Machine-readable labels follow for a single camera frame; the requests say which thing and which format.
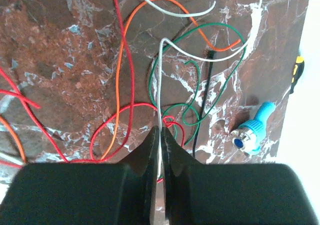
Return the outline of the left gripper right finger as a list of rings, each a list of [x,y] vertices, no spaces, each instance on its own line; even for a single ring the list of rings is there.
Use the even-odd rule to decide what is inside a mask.
[[[203,164],[161,131],[165,216],[172,225],[316,225],[296,173],[285,164]]]

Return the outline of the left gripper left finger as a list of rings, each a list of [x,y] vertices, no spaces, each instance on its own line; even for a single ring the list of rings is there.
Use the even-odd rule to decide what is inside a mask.
[[[117,163],[32,163],[14,177],[3,225],[151,225],[159,128]]]

